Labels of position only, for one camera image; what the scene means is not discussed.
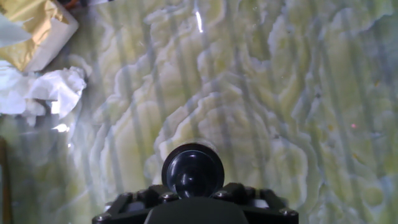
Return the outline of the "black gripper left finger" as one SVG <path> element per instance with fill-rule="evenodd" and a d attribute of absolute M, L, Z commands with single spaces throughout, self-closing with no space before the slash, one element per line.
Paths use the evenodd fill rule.
<path fill-rule="evenodd" d="M 179 199 L 176 193 L 164 185 L 125 192 L 105 203 L 103 212 L 93 217 L 92 224 L 144 223 L 153 208 Z"/>

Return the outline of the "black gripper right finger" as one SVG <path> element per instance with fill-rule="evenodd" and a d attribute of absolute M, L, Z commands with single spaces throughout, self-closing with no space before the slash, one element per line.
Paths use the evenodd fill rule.
<path fill-rule="evenodd" d="M 289 207 L 288 200 L 271 189 L 255 189 L 240 183 L 229 183 L 211 198 L 234 203 L 249 224 L 299 224 L 298 211 Z"/>

